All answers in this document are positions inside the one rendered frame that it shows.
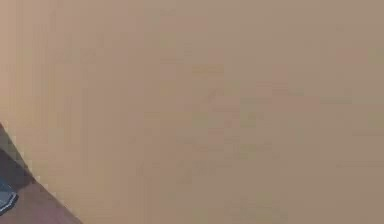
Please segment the blue grey white-rimmed object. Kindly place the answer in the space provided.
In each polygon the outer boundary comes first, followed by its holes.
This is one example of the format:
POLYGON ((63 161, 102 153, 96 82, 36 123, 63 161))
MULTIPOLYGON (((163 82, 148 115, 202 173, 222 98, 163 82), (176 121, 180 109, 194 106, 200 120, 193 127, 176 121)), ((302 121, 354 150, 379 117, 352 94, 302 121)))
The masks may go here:
POLYGON ((17 192, 7 182, 0 179, 0 216, 11 209, 17 199, 17 192))

